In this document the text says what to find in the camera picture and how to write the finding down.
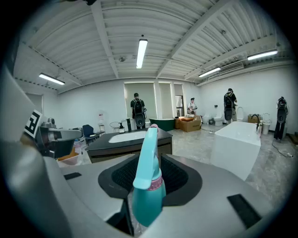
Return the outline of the black stone table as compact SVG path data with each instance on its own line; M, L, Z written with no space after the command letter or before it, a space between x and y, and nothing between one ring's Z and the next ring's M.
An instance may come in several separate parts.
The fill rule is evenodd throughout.
M86 151L92 163L102 162L105 160L115 159L128 154L139 154L144 139L125 141L120 143L109 143L108 141L115 135L120 133L109 133L102 135L95 142L91 143ZM172 154L172 134L159 129L158 130L158 154Z

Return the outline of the pink plastic bin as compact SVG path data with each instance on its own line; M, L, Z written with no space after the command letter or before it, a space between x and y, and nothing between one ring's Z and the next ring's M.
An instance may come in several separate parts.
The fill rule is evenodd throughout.
M78 156L75 156L75 157L72 157L72 158L69 158L69 159L66 159L66 160L63 160L63 161L58 161L58 160L57 161L61 164L64 164L64 165L76 165L76 164L78 164L79 157L81 155L81 141L75 141L73 147L75 147L75 151L77 153L79 153Z

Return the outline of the ceiling tube light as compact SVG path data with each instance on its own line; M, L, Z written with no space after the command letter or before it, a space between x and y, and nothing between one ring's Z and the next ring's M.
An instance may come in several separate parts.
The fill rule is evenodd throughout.
M47 74L44 74L44 73L40 73L39 77L42 78L42 79L54 82L54 83L59 84L59 85L65 85L64 81L58 80L58 79L56 79L54 77L51 77L51 76L49 76Z
M272 56L277 53L278 53L277 50L271 50L271 51L267 51L267 52L263 52L263 53L257 53L257 54L248 56L247 60L255 60L255 59L262 58L262 57Z
M207 71L207 72L205 72L205 73L200 74L199 77L202 78L202 77L205 77L205 76L207 76L207 75L216 73L216 72L218 72L218 71L220 71L220 70L221 70L221 68L220 68L220 67L217 67L217 68L214 68L214 69L212 69L212 70L210 70L210 71Z
M136 59L136 69L141 69L146 48L147 48L148 40L146 39L140 39L139 45L138 45L138 52L137 52L137 59Z

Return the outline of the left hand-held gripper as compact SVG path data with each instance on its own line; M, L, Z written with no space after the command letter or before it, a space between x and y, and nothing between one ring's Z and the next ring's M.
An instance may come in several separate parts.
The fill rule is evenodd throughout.
M0 69L0 175L13 201L45 238L128 238L104 222L73 192L55 159L71 153L81 130L50 129L51 157L23 144L26 126L38 126L34 105L13 79Z

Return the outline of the white bathtub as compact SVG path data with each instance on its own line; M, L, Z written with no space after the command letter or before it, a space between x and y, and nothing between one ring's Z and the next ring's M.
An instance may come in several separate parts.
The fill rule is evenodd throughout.
M245 181L260 147L260 128L257 124L232 122L215 132L210 162Z

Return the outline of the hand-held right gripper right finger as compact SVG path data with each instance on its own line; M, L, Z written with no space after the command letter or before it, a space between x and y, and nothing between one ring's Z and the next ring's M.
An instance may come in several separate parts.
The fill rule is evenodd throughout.
M140 238L256 238L274 221L278 208L233 173L192 159L171 155L196 171L203 184L183 206L164 207ZM246 228L228 197L241 194L261 219Z

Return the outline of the teal spray bottle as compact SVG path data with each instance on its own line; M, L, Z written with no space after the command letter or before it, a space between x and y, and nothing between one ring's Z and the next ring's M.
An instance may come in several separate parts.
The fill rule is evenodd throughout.
M162 211L165 183L158 160L158 126L148 128L133 181L132 212L137 222L148 227Z

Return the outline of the black bathtub faucet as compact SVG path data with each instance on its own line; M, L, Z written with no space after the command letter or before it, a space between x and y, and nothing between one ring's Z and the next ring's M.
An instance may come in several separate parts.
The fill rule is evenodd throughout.
M260 118L258 114L251 115L251 123L252 122L256 125L256 132L258 132L258 128L260 125Z

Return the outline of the ceiling air conditioner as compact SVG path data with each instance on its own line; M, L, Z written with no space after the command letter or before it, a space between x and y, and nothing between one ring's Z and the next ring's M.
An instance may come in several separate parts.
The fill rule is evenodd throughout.
M233 71L236 71L236 70L239 70L239 69L243 69L243 68L244 68L244 65L240 61L240 62L235 62L233 64L229 64L229 65L226 65L226 66L222 67L218 71L218 73L219 74L226 74L226 73L230 73L230 72L233 72Z

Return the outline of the orange cloth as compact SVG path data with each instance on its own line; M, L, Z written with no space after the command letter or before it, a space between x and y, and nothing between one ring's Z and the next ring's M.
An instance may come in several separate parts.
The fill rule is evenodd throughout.
M60 157L57 160L58 161L63 161L63 160L66 160L66 159L69 159L69 158L72 158L72 157L75 157L75 156L78 156L78 155L79 155L79 153L77 153L75 151L75 147L73 147L69 155L65 155L63 157Z

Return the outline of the white sink basin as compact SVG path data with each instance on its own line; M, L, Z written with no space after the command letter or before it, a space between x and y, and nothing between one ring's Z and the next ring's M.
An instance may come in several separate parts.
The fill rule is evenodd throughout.
M146 133L147 133L147 131L122 133L122 134L113 136L108 142L109 143L120 143L120 142L125 142L125 141L144 139L146 136Z

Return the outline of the large cardboard box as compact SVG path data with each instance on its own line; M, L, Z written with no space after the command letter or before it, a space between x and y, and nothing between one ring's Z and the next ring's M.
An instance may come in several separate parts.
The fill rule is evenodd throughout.
M202 126L202 120L201 117L198 115L195 115L191 118L182 117L180 119L180 129L184 132L193 132L200 130Z

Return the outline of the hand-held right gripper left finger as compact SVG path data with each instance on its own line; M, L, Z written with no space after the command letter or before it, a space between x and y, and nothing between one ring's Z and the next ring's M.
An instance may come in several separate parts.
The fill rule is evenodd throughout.
M98 182L104 170L131 158L133 154L64 168L44 158L50 188L66 220L59 225L64 235L134 234L127 198L110 197Z

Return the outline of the blue chair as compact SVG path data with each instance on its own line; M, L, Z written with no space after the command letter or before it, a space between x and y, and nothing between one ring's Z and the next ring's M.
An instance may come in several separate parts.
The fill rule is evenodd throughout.
M90 125L83 125L82 132L87 145L89 145L90 142L97 140L98 138L100 138L101 135L105 133L104 131L95 132L94 128Z

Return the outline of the green bathtub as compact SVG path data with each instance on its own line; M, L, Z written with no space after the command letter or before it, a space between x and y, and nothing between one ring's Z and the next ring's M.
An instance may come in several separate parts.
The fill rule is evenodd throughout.
M151 124L156 124L164 131L172 131L175 127L175 119L149 119Z

